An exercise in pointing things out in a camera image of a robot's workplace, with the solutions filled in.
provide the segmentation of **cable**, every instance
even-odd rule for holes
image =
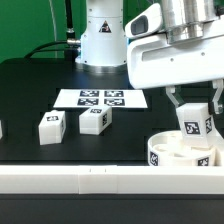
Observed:
[[[35,50],[30,52],[25,56],[25,58],[31,58],[34,54],[36,53],[41,53],[41,52],[52,52],[52,51],[74,51],[76,48],[64,48],[64,49],[48,49],[48,50]]]
[[[39,47],[36,47],[33,51],[31,51],[30,53],[28,53],[24,58],[29,58],[28,55],[32,54],[32,52],[34,51],[39,51],[43,48],[46,48],[46,47],[51,47],[51,46],[55,46],[55,45],[59,45],[59,44],[67,44],[67,41],[66,40],[61,40],[61,41],[54,41],[54,42],[50,42],[50,43],[47,43],[47,44],[43,44]]]
[[[75,31],[73,28],[72,5],[71,0],[65,0],[66,21],[67,21],[67,39],[75,39]]]
[[[52,0],[49,0],[50,8],[51,8],[51,16],[52,16],[52,22],[53,22],[53,28],[54,28],[54,40],[57,41],[57,24],[55,19],[55,13],[54,13],[54,6]]]

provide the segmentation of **black table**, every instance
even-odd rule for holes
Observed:
[[[178,129],[164,89],[144,90],[148,109],[113,109],[99,136],[80,135],[85,109],[66,110],[62,144],[39,145],[38,125],[60,89],[132,89],[127,72],[96,75],[64,60],[11,59],[0,65],[1,165],[145,165],[150,136]],[[208,102],[209,83],[182,86],[186,102]],[[215,116],[223,134],[223,116]],[[222,195],[0,195],[1,223],[223,223]]]

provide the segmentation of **black cable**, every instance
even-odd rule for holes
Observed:
[[[43,48],[51,47],[51,46],[55,46],[55,45],[59,45],[59,44],[67,44],[67,41],[66,40],[61,40],[61,41],[54,41],[54,42],[50,42],[50,43],[47,43],[47,44],[43,44],[43,45],[35,48],[33,51],[31,51],[27,55],[25,55],[24,58],[29,58],[29,55],[32,54],[32,52],[39,51],[39,50],[41,50]]]
[[[52,51],[74,51],[77,48],[64,48],[64,49],[47,49],[47,50],[35,50],[27,54],[24,58],[31,58],[36,53],[52,52]]]
[[[75,39],[75,31],[73,29],[72,4],[71,0],[65,0],[65,9],[67,17],[67,39]]]
[[[67,28],[73,29],[71,0],[65,0]]]

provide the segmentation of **green background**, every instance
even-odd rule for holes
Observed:
[[[57,23],[58,40],[66,39],[64,0],[52,0]],[[77,38],[86,27],[85,0],[72,0],[73,22]],[[124,0],[124,25],[146,9],[146,0]],[[49,0],[0,1],[0,62],[23,57],[35,47],[54,41],[53,23]],[[54,57],[42,53],[36,57]]]

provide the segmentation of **printed marker sheet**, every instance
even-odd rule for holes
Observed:
[[[62,89],[54,108],[83,108],[96,105],[123,108],[147,108],[142,90],[70,90]]]

